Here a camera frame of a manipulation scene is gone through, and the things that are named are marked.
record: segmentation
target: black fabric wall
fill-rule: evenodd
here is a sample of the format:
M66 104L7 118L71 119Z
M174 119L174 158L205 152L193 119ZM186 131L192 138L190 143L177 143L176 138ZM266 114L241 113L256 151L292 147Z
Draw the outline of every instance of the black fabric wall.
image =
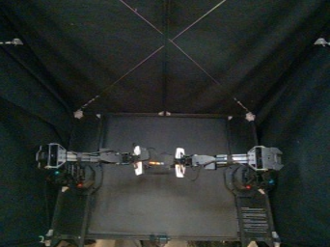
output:
M0 23L10 41L17 32L2 16ZM0 46L0 246L39 246L50 228L55 190L35 152L51 142L69 145L73 122L51 85L29 46Z
M284 150L273 194L276 226L291 246L330 243L330 49L315 47L297 61L265 106L264 145Z

